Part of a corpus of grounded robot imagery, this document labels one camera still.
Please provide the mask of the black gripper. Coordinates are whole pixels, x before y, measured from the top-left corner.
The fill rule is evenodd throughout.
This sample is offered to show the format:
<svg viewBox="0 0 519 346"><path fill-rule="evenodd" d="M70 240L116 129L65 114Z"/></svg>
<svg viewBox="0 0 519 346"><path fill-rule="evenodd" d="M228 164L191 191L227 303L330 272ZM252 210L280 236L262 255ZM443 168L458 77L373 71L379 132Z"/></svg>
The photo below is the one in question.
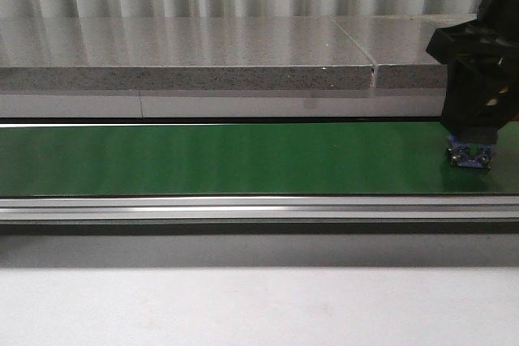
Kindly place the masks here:
<svg viewBox="0 0 519 346"><path fill-rule="evenodd" d="M496 144L518 114L518 0L482 0L476 19L436 29L426 52L451 61L440 123L460 143ZM452 61L465 54L498 58Z"/></svg>

